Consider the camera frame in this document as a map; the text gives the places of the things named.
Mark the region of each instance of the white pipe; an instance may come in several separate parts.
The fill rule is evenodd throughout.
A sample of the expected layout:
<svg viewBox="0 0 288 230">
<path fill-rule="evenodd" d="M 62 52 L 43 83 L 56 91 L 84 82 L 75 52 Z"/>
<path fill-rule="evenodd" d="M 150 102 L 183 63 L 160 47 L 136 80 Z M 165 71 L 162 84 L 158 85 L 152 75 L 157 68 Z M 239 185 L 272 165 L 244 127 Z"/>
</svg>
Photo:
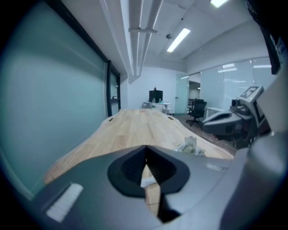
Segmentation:
<svg viewBox="0 0 288 230">
<path fill-rule="evenodd" d="M 150 29 L 150 30 L 154 29 L 158 15 L 159 15 L 159 12 L 160 12 L 160 8 L 162 6 L 162 3 L 163 3 L 163 0 L 153 0 L 146 29 Z M 141 58 L 139 76 L 142 73 L 142 68 L 144 65 L 145 58 L 146 58 L 146 54 L 147 54 L 148 46 L 149 46 L 149 43 L 151 40 L 151 36 L 152 36 L 152 33 L 146 33 L 146 35 L 145 35 L 144 45 L 143 45 L 143 49 L 142 49 L 142 58 Z"/>
<path fill-rule="evenodd" d="M 130 29 L 140 28 L 141 17 L 142 17 L 142 7 L 143 7 L 143 0 L 130 0 L 129 1 L 129 28 Z M 137 76 L 139 32 L 131 32 L 130 39 L 131 39 L 134 76 Z"/>
</svg>

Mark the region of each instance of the office chair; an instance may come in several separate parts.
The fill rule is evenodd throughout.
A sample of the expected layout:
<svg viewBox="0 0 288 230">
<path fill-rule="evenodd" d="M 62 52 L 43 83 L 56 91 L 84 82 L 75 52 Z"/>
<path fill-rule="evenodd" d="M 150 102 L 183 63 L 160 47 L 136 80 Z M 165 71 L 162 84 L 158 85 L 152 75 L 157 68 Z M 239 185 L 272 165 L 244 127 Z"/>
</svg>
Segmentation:
<svg viewBox="0 0 288 230">
<path fill-rule="evenodd" d="M 192 126 L 193 123 L 197 123 L 201 125 L 201 121 L 199 120 L 199 118 L 204 116 L 204 111 L 205 111 L 204 109 L 205 109 L 206 104 L 207 102 L 205 102 L 202 99 L 198 99 L 194 101 L 194 108 L 188 113 L 190 116 L 193 116 L 194 119 L 186 121 L 187 123 L 191 121 L 190 126 Z"/>
</svg>

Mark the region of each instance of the black metal frame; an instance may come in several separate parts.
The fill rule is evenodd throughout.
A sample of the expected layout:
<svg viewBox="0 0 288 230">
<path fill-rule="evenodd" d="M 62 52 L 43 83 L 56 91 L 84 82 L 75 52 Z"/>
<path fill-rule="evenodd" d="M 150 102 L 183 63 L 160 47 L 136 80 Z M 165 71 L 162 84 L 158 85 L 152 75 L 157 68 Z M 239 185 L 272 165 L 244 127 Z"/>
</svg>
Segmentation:
<svg viewBox="0 0 288 230">
<path fill-rule="evenodd" d="M 121 109 L 120 104 L 120 74 L 112 65 L 111 61 L 104 55 L 92 38 L 88 35 L 81 24 L 76 20 L 73 14 L 67 9 L 61 0 L 45 0 L 50 6 L 101 58 L 107 63 L 107 78 L 106 78 L 106 100 L 108 117 L 112 116 L 112 103 L 118 102 L 118 108 Z M 111 99 L 110 79 L 111 72 L 117 77 L 117 99 Z"/>
</svg>

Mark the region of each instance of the plastic bottle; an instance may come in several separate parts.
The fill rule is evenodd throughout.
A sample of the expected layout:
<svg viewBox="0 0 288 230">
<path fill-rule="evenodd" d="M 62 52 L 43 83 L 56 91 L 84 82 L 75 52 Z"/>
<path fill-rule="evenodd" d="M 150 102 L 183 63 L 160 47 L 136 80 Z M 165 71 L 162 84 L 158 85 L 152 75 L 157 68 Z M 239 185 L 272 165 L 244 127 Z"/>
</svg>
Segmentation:
<svg viewBox="0 0 288 230">
<path fill-rule="evenodd" d="M 155 106 L 156 106 L 156 100 L 155 100 L 155 98 L 153 98 L 153 100 L 152 100 L 152 109 L 155 109 Z"/>
</svg>

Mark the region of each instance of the fluorescent light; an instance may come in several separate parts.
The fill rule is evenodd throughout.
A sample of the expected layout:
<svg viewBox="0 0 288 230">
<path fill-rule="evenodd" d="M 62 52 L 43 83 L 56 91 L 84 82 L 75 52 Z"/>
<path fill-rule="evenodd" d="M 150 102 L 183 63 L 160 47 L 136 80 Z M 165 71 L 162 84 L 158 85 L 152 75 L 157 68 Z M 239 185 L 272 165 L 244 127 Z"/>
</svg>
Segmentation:
<svg viewBox="0 0 288 230">
<path fill-rule="evenodd" d="M 229 71 L 234 71 L 234 70 L 237 70 L 237 68 L 232 68 L 232 69 L 227 69 L 227 70 L 219 70 L 218 73 L 229 72 Z"/>
<path fill-rule="evenodd" d="M 167 52 L 173 52 L 173 50 L 179 45 L 179 43 L 190 33 L 190 30 L 183 28 L 180 34 L 175 38 Z"/>
<path fill-rule="evenodd" d="M 253 68 L 257 69 L 257 68 L 271 68 L 271 65 L 258 65 L 258 66 L 253 66 Z"/>
<path fill-rule="evenodd" d="M 225 68 L 229 68 L 229 67 L 234 67 L 234 63 L 231 63 L 231 64 L 227 64 L 227 65 L 222 65 L 223 69 Z"/>
<path fill-rule="evenodd" d="M 211 3 L 215 5 L 217 8 L 222 6 L 228 0 L 211 0 Z"/>
</svg>

